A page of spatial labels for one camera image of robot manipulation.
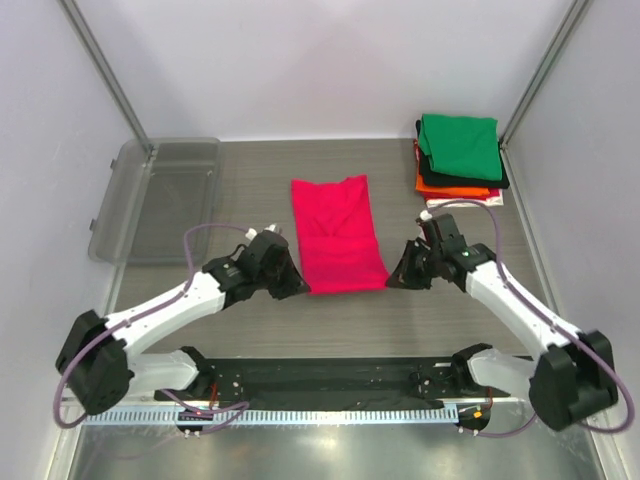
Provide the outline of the crimson red t-shirt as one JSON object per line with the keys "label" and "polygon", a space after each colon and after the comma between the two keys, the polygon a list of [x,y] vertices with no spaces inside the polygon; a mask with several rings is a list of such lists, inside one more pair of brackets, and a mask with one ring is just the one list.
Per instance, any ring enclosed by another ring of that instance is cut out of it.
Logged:
{"label": "crimson red t-shirt", "polygon": [[378,291],[389,272],[376,237],[368,177],[291,181],[303,278],[312,295]]}

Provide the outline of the clear plastic bin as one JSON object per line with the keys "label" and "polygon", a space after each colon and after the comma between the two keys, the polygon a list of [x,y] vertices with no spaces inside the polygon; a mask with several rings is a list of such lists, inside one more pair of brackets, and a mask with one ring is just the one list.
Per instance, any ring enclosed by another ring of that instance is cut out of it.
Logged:
{"label": "clear plastic bin", "polygon": [[112,162],[89,257],[114,266],[184,265],[184,234],[214,220],[220,141],[158,138],[125,143]]}

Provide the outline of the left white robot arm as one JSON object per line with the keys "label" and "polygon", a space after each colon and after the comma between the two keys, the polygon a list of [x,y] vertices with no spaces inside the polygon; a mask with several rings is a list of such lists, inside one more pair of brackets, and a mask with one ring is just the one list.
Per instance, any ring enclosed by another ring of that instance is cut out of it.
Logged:
{"label": "left white robot arm", "polygon": [[149,348],[201,318],[218,314],[265,290],[275,300],[307,293],[288,242],[277,232],[251,232],[249,242],[210,260],[177,287],[105,317],[89,310],[76,318],[55,366],[89,416],[127,396],[165,390],[205,397],[216,382],[209,361],[194,347],[168,354]]}

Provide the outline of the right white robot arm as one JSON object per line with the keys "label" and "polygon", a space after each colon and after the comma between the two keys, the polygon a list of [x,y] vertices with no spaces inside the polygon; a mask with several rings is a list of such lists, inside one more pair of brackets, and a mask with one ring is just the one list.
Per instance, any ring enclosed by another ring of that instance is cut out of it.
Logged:
{"label": "right white robot arm", "polygon": [[585,333],[555,315],[510,275],[497,253],[470,245],[452,215],[422,211],[421,234],[407,241],[390,288],[428,290],[436,279],[488,308],[522,343],[525,359],[479,343],[451,357],[462,395],[489,388],[527,400],[537,418],[561,431],[617,404],[613,352],[600,332]]}

